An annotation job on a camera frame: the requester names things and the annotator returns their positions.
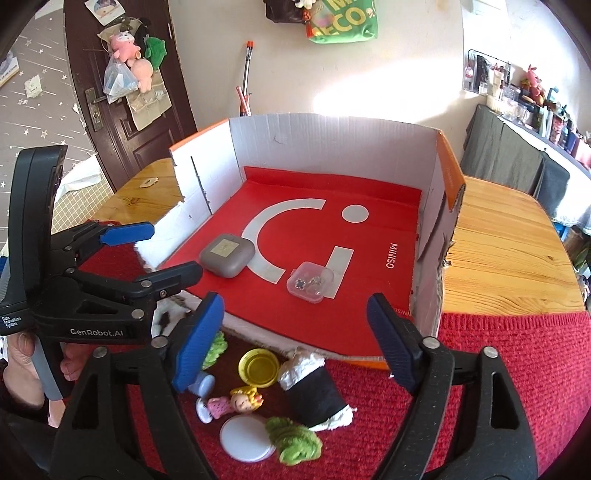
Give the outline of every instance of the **gray patterned wall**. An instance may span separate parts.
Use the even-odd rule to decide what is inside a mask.
[[[63,10],[31,20],[12,50],[20,72],[0,87],[0,247],[8,237],[12,172],[23,148],[68,145],[64,172],[95,153],[84,120],[74,111],[78,100],[67,61]],[[25,82],[35,75],[43,92],[27,98]]]

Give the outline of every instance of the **doll with yellow hair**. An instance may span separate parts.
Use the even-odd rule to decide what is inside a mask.
[[[262,395],[256,387],[241,387],[232,390],[230,397],[210,398],[207,402],[199,398],[195,409],[199,420],[210,423],[229,413],[252,413],[262,402]]]

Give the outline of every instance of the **gray cloth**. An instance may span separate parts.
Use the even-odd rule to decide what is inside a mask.
[[[591,173],[539,135],[478,105],[466,130],[466,175],[528,193],[553,222],[591,235]]]

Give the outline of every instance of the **green plush toy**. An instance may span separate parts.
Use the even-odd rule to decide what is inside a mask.
[[[223,332],[220,330],[213,338],[213,343],[211,347],[209,347],[209,352],[207,352],[207,355],[205,356],[201,370],[207,370],[214,365],[218,357],[224,353],[227,348],[228,342],[224,339]]]
[[[145,42],[146,51],[144,57],[150,61],[154,70],[158,70],[166,56],[166,43],[156,37],[148,37]]]
[[[283,465],[293,466],[320,458],[322,442],[310,429],[279,417],[267,420],[265,428]]]

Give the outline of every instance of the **plastic bag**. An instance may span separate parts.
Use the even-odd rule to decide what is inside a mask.
[[[275,23],[304,23],[303,8],[297,8],[294,0],[263,0],[265,14]]]
[[[111,57],[105,69],[105,81],[103,83],[103,92],[107,96],[107,101],[113,103],[137,89],[138,81],[134,74],[131,73],[129,67],[125,63]]]
[[[304,15],[315,43],[350,43],[377,38],[374,0],[317,0]]]

